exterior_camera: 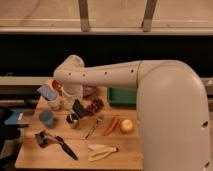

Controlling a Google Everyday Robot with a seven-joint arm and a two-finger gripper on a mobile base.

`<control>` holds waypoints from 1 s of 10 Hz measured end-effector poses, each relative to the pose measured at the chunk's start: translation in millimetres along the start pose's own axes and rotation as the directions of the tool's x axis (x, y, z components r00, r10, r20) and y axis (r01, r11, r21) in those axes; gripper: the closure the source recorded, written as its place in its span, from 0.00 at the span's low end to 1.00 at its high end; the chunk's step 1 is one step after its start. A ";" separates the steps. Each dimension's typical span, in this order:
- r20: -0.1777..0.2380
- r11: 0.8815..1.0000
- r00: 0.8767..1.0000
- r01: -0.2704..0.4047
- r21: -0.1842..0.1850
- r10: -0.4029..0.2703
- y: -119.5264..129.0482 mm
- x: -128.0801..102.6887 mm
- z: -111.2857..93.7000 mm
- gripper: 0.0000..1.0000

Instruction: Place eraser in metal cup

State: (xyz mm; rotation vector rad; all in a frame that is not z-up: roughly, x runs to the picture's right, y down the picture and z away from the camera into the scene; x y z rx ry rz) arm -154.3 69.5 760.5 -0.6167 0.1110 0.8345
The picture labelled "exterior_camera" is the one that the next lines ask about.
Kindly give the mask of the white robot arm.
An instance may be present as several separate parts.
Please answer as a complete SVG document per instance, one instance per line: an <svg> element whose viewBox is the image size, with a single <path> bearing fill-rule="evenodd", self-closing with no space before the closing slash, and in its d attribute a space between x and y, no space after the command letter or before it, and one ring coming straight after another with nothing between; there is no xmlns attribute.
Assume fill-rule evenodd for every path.
<svg viewBox="0 0 213 171"><path fill-rule="evenodd" d="M209 106L198 74L178 60L139 60L84 67L68 57L54 70L72 85L135 89L144 171L213 171Z"/></svg>

